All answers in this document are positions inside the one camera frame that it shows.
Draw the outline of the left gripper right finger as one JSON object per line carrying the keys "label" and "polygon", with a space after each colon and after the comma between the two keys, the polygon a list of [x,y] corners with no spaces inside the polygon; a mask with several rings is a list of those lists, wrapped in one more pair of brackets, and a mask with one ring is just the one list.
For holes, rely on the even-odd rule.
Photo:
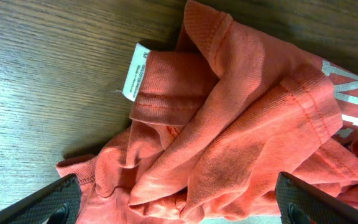
{"label": "left gripper right finger", "polygon": [[278,175],[275,197],[282,224],[358,224],[358,210],[287,173]]}

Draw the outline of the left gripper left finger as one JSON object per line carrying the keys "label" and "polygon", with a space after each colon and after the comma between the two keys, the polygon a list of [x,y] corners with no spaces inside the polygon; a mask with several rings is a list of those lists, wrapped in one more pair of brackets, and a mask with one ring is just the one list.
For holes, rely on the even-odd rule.
{"label": "left gripper left finger", "polygon": [[0,211],[0,224],[74,224],[80,209],[81,190],[69,174]]}

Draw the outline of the red orange t-shirt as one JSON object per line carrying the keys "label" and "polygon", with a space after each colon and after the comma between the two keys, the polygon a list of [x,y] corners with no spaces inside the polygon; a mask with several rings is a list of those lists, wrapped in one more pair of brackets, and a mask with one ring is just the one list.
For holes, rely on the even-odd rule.
{"label": "red orange t-shirt", "polygon": [[280,172],[358,209],[358,75],[196,1],[141,71],[130,128],[56,166],[78,223],[277,216]]}

